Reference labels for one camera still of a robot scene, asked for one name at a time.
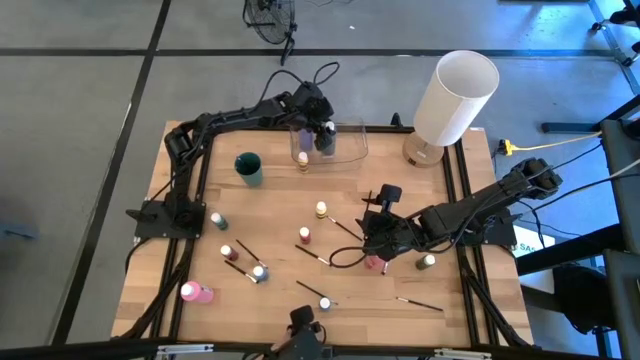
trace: dark green cup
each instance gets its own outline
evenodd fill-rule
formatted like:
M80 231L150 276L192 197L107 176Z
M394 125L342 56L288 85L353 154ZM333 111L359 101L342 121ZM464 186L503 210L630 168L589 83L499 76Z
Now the dark green cup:
M262 162L254 153L242 153L236 157L235 168L242 180L250 187L262 184Z

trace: gray floor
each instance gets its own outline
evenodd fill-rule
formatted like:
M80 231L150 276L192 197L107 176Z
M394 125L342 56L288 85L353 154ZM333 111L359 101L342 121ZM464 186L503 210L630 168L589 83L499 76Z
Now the gray floor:
M594 17L584 3L356 0L318 8L309 1L297 1L299 48L608 49L602 33L586 31ZM160 3L64 1L54 6L46 0L3 1L0 47L145 48ZM615 1L598 3L605 13L605 6L617 10ZM240 1L174 1L159 47L276 48L242 24L241 10ZM638 30L632 30L640 38ZM634 36L614 34L621 43ZM342 68L323 90L337 117L387 124L391 114L399 112L410 125L438 58L293 57L285 68L310 78L317 67L333 60ZM633 95L610 59L493 60L501 84L473 124L487 129L492 146L500 138L522 146L566 139L541 134L539 124L594 122ZM48 340L141 61L0 57L0 219L32 224L40 231L35 241L11 238L0 244L5 288L0 295L1 348ZM124 210L139 206L146 193L165 121L251 105L278 68L275 57L155 59L70 341L109 337L134 229ZM278 77L269 94L294 86L286 76ZM584 141L498 156L497 172L502 175L529 156L557 164L595 144ZM607 174L604 155L598 150L560 174L563 192L599 180ZM578 211L582 221L577 221ZM559 202L540 216L544 223L576 233L617 220L609 185ZM22 296L27 286L38 295ZM593 337L577 336L562 315L530 311L539 345L595 353Z

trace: lamp shade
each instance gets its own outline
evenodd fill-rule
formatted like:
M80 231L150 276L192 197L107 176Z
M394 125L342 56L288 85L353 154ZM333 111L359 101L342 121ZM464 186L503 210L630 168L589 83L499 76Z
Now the lamp shade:
M455 143L499 82L498 69L487 57L467 50L446 54L438 61L413 119L416 133L430 145Z

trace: floor fan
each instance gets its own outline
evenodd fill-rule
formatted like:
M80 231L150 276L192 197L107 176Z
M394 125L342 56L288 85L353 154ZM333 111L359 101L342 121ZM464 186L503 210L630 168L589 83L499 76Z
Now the floor fan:
M270 44L286 41L280 56L280 65L284 66L296 43L293 40L293 32L298 27L294 0L245 0L242 20Z

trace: wooden tabletop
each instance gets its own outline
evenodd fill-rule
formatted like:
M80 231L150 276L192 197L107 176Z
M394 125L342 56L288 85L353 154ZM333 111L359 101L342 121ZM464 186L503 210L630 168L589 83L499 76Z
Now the wooden tabletop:
M177 122L167 123L166 131ZM315 204L325 201L330 216L361 234L353 219L361 218L360 200L383 184L402 187L400 203L392 211L409 215L427 205L447 202L443 168L409 165L402 157L406 135L367 134L369 154L357 170L301 174L291 159L288 132L238 131L214 141L204 201L207 219L213 211L229 222L227 231L206 220L196 241L190 279L214 289L210 304L186 303L179 339L270 343L281 339L290 323L289 312L303 305L314 308L316 320L327 329L333 345L455 346L470 345L455 251L436 255L436 264L417 271L421 256L410 252L392 260L386 276L363 264L349 269L331 268L294 247L298 231L311 229L306 248L329 258L336 249L360 246L357 239L328 219L315 217ZM495 181L486 136L470 129L463 137L466 163L473 191ZM235 157L245 151L260 155L264 182L248 188L234 170ZM453 156L458 197L459 177ZM161 145L149 194L169 178L169 160ZM240 239L269 266L266 283L254 284L223 262L220 247L231 245L240 253L238 266L249 271L256 262L241 249ZM113 326L113 335L128 330L158 290L168 241L152 239L131 259L129 272ZM503 249L484 246L491 295L505 318L527 341L532 341L529 322L512 257ZM361 252L345 253L336 262L347 263ZM329 312L318 309L319 297L296 284L300 280L339 303ZM400 302L396 296L434 305L432 311ZM162 334L167 334L173 296L167 303ZM482 307L476 299L481 338L486 339Z

